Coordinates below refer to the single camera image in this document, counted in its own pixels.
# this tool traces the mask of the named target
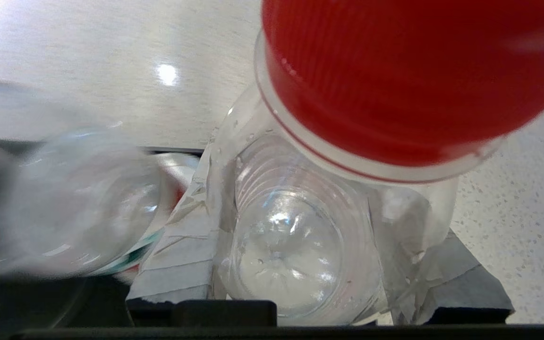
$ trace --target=clear plastic bottle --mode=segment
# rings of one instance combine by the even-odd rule
[[[106,126],[60,97],[0,84],[0,278],[101,269],[168,204],[154,157]]]
[[[456,176],[540,112],[541,94],[514,101],[509,84],[543,60],[522,58],[513,73],[509,47],[493,44],[501,30],[464,42],[436,22],[405,27],[421,11],[465,8],[411,4],[264,0],[256,84],[211,144],[216,298],[270,299],[281,325],[349,324],[404,306],[447,235]],[[439,17],[434,27],[452,16]]]

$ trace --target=speckled white countertop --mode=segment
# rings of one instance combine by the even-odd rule
[[[69,93],[144,145],[203,148],[253,80],[257,0],[0,0],[0,80]],[[462,176],[451,226],[544,323],[544,116]]]

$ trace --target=countertop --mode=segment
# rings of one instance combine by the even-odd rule
[[[253,81],[256,0],[0,0],[0,80],[69,94],[137,142],[203,148]],[[451,225],[544,323],[544,116],[460,178]]]

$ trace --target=red bottle cap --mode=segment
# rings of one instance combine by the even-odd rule
[[[544,0],[264,0],[266,64],[309,131],[428,166],[544,110]]]

